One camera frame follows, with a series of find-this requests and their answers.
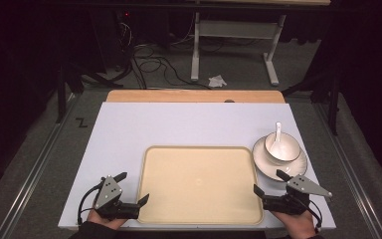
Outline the wooden table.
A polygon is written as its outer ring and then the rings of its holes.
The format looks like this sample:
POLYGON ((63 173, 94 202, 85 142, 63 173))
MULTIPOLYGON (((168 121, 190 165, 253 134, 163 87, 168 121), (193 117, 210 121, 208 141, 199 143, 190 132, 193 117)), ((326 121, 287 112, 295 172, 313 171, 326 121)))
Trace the wooden table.
POLYGON ((110 103, 272 103, 284 104, 279 91, 113 90, 110 103))

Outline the white bowl with dark rim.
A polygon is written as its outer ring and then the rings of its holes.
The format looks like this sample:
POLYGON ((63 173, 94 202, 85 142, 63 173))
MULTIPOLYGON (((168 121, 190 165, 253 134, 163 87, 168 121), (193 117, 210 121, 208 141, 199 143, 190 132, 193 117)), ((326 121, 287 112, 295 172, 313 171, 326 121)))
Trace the white bowl with dark rim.
POLYGON ((300 155, 297 140, 285 132, 273 132, 267 135, 264 149, 268 160, 276 165, 285 165, 295 161, 300 155))

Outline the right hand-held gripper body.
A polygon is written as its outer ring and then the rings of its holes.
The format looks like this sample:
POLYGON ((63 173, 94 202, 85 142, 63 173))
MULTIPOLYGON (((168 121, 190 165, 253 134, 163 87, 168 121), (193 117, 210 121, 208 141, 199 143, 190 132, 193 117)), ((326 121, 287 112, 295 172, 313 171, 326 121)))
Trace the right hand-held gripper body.
POLYGON ((300 215, 309 209, 310 195, 331 197, 332 193, 304 175, 291 176, 286 182, 286 193, 282 196, 265 195, 263 207, 269 211, 300 215))

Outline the white ceramic spoon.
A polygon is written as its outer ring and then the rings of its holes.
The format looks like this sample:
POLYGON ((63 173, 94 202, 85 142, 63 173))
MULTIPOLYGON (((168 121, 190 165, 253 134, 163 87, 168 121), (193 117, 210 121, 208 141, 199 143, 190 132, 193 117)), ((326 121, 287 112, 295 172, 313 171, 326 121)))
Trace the white ceramic spoon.
POLYGON ((269 149, 270 154, 279 160, 288 160, 288 142, 283 139, 282 124, 276 123, 276 132, 273 143, 269 149))

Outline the white board on table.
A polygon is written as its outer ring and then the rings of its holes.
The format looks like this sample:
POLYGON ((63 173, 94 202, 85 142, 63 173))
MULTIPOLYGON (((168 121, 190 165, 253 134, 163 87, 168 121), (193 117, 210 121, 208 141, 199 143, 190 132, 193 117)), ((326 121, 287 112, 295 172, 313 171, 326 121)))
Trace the white board on table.
POLYGON ((281 122, 286 133, 303 143, 288 104, 251 103, 104 103, 59 226, 77 228, 86 191, 103 176, 127 173, 121 199, 137 199, 141 164, 153 145, 243 146, 252 148, 281 122))

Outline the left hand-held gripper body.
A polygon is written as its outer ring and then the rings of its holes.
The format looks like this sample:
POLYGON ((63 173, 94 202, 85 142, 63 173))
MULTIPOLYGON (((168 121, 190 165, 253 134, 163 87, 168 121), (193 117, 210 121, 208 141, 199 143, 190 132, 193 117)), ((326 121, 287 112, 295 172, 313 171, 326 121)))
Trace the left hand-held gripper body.
POLYGON ((122 189, 118 184, 110 175, 103 180, 95 198, 94 210, 100 217, 109 220, 137 219, 140 207, 120 200, 122 189))

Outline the person's left hand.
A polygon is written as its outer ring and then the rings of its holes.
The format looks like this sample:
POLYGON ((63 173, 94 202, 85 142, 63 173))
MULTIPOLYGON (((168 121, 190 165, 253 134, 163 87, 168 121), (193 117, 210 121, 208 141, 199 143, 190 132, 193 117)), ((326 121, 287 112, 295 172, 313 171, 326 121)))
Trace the person's left hand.
POLYGON ((105 226, 112 230, 118 230, 126 222, 126 219, 105 219, 100 217, 99 214, 92 209, 88 215, 88 221, 105 226))

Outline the white metal table frame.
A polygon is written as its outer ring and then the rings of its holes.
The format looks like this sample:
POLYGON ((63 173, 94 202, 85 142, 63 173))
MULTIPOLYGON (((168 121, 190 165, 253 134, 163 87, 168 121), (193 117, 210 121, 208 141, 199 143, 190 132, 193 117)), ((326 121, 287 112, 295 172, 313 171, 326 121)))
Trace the white metal table frame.
POLYGON ((253 40, 270 40, 271 48, 263 53, 264 64, 268 72, 272 86, 277 86, 280 82, 273 63, 273 57, 282 34, 287 16, 280 15, 275 23, 255 23, 219 20, 201 20, 200 14, 194 14, 194 43, 191 63, 191 81, 199 80, 200 67, 200 38, 240 38, 253 40))

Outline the crumpled white tissue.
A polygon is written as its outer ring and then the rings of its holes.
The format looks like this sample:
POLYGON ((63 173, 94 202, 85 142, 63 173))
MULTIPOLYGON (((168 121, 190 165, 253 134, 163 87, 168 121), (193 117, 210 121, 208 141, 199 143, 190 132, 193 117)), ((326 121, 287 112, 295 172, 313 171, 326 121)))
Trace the crumpled white tissue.
POLYGON ((209 86, 211 88, 222 88, 226 85, 227 85, 227 83, 225 82, 225 80, 222 78, 221 75, 211 77, 209 79, 209 86))

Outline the metal floor rail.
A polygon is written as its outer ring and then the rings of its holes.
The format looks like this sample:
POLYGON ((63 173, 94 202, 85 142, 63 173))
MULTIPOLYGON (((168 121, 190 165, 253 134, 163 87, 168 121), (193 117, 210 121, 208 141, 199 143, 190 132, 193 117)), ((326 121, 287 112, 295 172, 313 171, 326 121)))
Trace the metal floor rail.
POLYGON ((27 131, 0 180, 0 239, 9 239, 50 160, 50 154, 79 95, 69 94, 59 117, 59 100, 51 98, 45 112, 27 131))
POLYGON ((364 190, 361 182, 356 175, 349 158, 347 157, 338 136, 332 132, 328 125, 326 109, 319 104, 314 104, 313 108, 318 114, 320 121, 325 128, 328 137, 331 140, 334 150, 337 153, 337 159, 343 171, 344 178, 348 183, 352 196, 354 197, 357 208, 359 209, 363 221, 366 223, 369 233, 373 239, 382 239, 382 224, 377 217, 373 204, 364 190))

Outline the person's right hand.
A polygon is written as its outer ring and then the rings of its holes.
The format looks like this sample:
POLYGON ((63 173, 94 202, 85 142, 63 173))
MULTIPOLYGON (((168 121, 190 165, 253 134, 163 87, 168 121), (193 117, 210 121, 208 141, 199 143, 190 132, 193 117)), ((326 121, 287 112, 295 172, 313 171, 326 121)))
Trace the person's right hand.
POLYGON ((291 239, 309 239, 316 235, 312 215, 305 211, 300 215, 288 215, 281 212, 272 212, 285 226, 291 239))

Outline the beige plastic tray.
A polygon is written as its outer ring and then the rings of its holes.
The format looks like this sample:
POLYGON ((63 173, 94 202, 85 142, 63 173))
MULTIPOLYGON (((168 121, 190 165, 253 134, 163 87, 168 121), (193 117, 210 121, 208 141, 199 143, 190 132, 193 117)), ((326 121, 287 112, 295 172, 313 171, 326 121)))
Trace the beige plastic tray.
POLYGON ((257 225, 257 174, 245 147, 153 146, 144 156, 138 221, 166 225, 257 225))

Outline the white plate with dark rim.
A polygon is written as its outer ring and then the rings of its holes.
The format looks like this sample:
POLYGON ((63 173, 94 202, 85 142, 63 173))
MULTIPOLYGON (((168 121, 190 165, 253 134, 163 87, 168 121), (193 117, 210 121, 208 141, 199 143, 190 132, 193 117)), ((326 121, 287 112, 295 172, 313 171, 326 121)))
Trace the white plate with dark rim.
POLYGON ((257 168, 270 179, 281 181, 277 176, 277 170, 281 170, 289 176, 305 174, 307 171, 307 156, 303 150, 299 157, 285 165, 277 165, 268 159, 268 153, 265 150, 266 137, 261 137, 253 146, 253 160, 257 168))

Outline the black metal stand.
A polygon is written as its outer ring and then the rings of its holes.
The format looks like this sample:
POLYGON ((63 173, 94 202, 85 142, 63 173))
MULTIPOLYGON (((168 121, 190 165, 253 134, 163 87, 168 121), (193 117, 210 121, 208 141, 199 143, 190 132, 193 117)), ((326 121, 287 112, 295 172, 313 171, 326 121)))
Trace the black metal stand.
POLYGON ((327 124, 331 132, 337 135, 336 120, 339 111, 338 96, 341 73, 339 67, 328 67, 319 73, 305 77, 300 83, 283 90, 282 94, 287 97, 293 93, 312 88, 310 100, 313 103, 328 102, 327 124))
POLYGON ((57 92, 58 92, 58 118, 57 123, 60 123, 64 116, 67 114, 67 100, 66 100, 66 86, 69 86, 71 91, 75 94, 81 94, 84 91, 84 86, 80 78, 67 77, 67 73, 77 73, 80 75, 86 75, 92 80, 98 82, 101 85, 121 89, 122 85, 117 84, 116 81, 119 81, 123 77, 129 74, 129 70, 122 72, 121 74, 115 76, 112 79, 106 79, 98 73, 94 73, 85 67, 77 63, 64 63, 61 65, 58 72, 57 80, 57 92))

